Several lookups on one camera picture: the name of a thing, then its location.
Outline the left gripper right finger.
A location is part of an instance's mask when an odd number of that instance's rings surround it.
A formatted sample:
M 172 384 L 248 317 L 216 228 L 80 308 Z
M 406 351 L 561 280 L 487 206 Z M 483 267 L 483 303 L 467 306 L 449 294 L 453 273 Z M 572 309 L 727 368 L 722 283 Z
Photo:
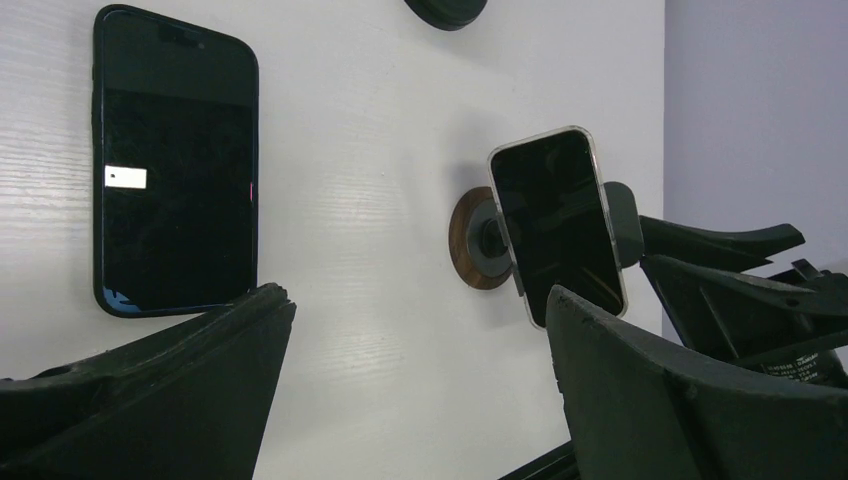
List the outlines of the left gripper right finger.
M 847 393 L 672 343 L 562 286 L 546 331 L 584 479 L 843 479 Z

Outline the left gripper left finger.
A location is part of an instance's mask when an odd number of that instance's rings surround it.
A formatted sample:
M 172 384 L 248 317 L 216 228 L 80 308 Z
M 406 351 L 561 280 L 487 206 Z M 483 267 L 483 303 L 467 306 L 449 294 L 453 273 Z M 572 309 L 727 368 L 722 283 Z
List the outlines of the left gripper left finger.
M 296 315 L 277 284 L 1 383 L 5 479 L 249 479 Z

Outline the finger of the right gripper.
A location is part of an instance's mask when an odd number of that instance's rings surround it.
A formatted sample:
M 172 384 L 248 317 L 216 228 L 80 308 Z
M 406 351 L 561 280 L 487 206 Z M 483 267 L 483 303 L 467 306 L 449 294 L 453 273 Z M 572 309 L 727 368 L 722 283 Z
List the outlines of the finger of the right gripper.
M 640 262 L 682 344 L 802 383 L 846 388 L 847 277 L 798 261 L 777 279 L 663 255 Z
M 641 216 L 645 254 L 687 263 L 744 272 L 771 264 L 770 257 L 803 245 L 803 234 L 788 223 L 768 228 L 721 232 Z

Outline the black phone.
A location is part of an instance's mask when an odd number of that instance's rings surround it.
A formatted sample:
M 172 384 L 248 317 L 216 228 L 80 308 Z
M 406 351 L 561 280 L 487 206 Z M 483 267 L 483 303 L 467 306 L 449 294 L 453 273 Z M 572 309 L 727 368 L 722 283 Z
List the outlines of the black phone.
M 130 5 L 93 27 L 93 294 L 197 313 L 257 285 L 259 65 L 233 36 Z
M 487 159 L 497 220 L 531 323 L 546 326 L 562 286 L 622 316 L 628 298 L 592 135 L 569 125 L 502 145 Z

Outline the brown base phone stand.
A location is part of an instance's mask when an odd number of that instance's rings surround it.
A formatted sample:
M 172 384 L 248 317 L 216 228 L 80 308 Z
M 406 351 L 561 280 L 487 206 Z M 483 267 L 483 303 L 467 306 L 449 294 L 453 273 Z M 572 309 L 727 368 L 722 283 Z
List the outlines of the brown base phone stand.
M 606 182 L 604 191 L 613 245 L 625 269 L 638 263 L 645 250 L 635 197 L 620 182 Z M 474 289 L 493 290 L 512 275 L 513 260 L 501 234 L 490 187 L 475 187 L 457 202 L 449 222 L 448 246 L 457 274 Z

